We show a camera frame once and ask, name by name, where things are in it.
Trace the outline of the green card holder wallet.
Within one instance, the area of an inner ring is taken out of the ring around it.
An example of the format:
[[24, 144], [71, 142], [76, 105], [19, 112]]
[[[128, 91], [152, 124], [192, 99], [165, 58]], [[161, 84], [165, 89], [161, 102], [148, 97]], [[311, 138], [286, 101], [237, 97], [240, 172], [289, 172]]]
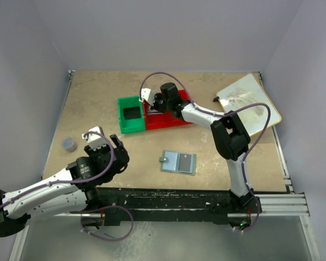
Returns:
[[184, 153], [184, 152], [175, 152], [175, 151], [164, 150], [162, 153], [162, 156], [159, 158], [160, 171], [194, 176], [196, 173], [197, 155], [192, 154], [192, 153], [186, 153], [186, 154], [193, 155], [193, 160], [192, 160], [193, 169], [192, 169], [191, 173], [183, 173], [183, 172], [178, 171], [179, 155], [181, 153]]

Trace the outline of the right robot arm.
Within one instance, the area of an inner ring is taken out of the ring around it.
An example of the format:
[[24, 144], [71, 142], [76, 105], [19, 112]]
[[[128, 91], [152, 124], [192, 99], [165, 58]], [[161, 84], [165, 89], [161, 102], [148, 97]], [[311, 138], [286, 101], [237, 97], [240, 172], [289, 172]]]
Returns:
[[237, 113], [217, 113], [196, 105], [191, 99], [184, 100], [172, 82], [163, 84], [160, 92], [145, 88], [140, 91], [140, 95], [151, 109], [160, 113], [168, 112], [176, 119], [210, 130], [218, 154], [227, 162], [230, 194], [242, 206], [251, 201], [260, 206], [246, 174], [245, 158], [249, 152], [250, 136]]

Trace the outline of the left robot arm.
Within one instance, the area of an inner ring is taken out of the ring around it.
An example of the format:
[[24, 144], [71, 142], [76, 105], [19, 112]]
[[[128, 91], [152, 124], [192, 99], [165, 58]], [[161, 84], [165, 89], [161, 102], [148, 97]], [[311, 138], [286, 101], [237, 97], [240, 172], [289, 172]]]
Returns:
[[112, 134], [88, 132], [85, 156], [50, 178], [12, 192], [0, 189], [0, 238], [14, 235], [33, 220], [64, 212], [87, 213], [103, 206], [97, 186], [112, 181], [128, 166], [123, 142]]

